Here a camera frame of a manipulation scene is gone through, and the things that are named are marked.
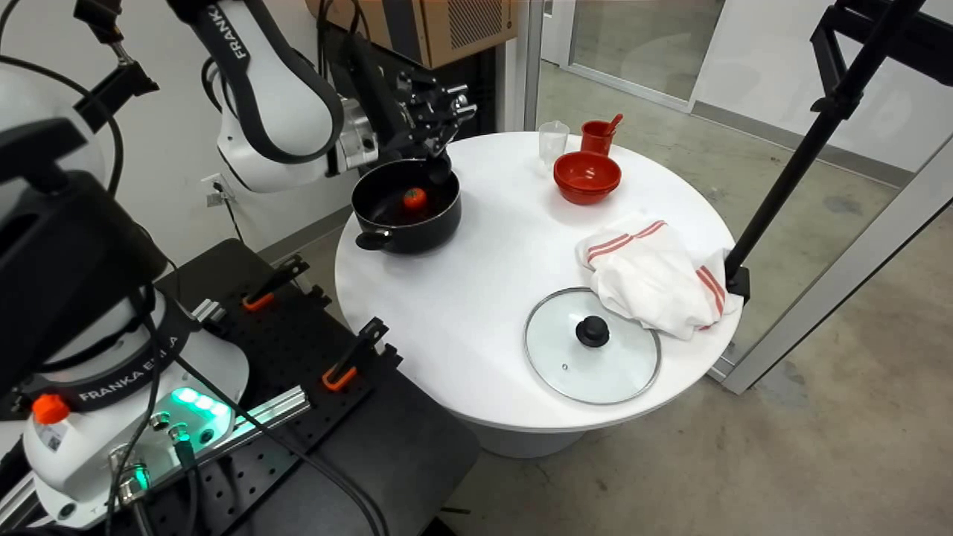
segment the metal stand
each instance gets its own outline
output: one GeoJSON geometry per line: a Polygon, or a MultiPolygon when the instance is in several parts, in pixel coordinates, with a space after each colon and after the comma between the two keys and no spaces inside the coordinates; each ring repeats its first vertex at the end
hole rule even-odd
{"type": "Polygon", "coordinates": [[[748,267],[741,267],[744,258],[766,236],[766,230],[772,227],[790,194],[799,187],[811,165],[827,145],[839,123],[847,123],[859,111],[871,78],[887,57],[896,57],[899,63],[942,83],[953,83],[953,59],[948,53],[948,44],[953,41],[953,26],[924,14],[921,8],[924,0],[836,0],[824,11],[811,40],[824,83],[824,98],[812,104],[812,111],[820,111],[820,118],[812,123],[812,127],[796,148],[793,160],[783,168],[775,187],[751,218],[735,251],[728,257],[725,267],[729,293],[741,294],[744,300],[751,297],[748,267]],[[865,41],[859,59],[850,68],[836,48],[836,34],[865,41]]]}

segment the table top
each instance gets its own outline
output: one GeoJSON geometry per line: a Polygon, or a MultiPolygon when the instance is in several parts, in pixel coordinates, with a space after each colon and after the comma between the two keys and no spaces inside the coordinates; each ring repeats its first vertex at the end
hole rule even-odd
{"type": "Polygon", "coordinates": [[[696,258],[722,258],[732,236],[717,212],[668,168],[611,148],[623,184],[603,206],[571,206],[540,160],[540,133],[488,133],[451,145],[463,182],[458,233],[439,251],[361,251],[352,218],[336,245],[336,294],[352,327],[381,316],[404,355],[401,373],[464,419],[510,431],[588,431],[640,418],[696,385],[729,345],[741,308],[692,342],[662,337],[646,392],[588,404],[553,392],[530,366],[530,309],[585,285],[576,245],[632,212],[665,218],[696,258]]]}

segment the concrete floor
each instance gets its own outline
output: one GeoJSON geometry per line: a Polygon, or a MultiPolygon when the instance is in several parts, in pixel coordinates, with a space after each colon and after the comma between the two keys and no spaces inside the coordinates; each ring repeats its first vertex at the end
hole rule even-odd
{"type": "Polygon", "coordinates": [[[717,14],[722,0],[576,2],[571,63],[689,98],[717,14]]]}
{"type": "MultiPolygon", "coordinates": [[[[620,142],[686,177],[741,230],[790,148],[544,68],[540,118],[623,111],[620,142]]],[[[751,263],[748,345],[894,187],[815,165],[751,263]]],[[[334,293],[339,230],[302,252],[334,293]]],[[[713,381],[673,404],[513,462],[482,456],[445,515],[463,536],[948,536],[953,532],[953,214],[938,218],[753,392],[713,381]]]]}

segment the white cloth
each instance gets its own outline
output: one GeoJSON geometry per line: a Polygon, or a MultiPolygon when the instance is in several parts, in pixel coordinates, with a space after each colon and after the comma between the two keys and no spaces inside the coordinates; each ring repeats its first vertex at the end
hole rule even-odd
{"type": "Polygon", "coordinates": [[[681,239],[649,214],[585,239],[576,258],[611,312],[675,339],[692,339],[740,308],[725,293],[725,252],[692,258],[681,239]]]}

